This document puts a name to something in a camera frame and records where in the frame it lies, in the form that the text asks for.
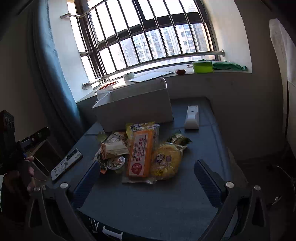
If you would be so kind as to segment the person left hand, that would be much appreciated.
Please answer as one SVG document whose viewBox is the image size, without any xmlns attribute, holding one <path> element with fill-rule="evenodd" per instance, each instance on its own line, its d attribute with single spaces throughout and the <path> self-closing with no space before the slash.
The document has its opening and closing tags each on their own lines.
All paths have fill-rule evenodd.
<svg viewBox="0 0 296 241">
<path fill-rule="evenodd" d="M 25 175 L 25 183 L 27 184 L 27 192 L 29 193 L 31 193 L 36 187 L 35 178 L 34 178 L 35 171 L 31 165 L 33 161 L 34 161 L 33 156 L 29 156 L 25 158 L 26 168 L 27 168 L 27 173 Z"/>
</svg>

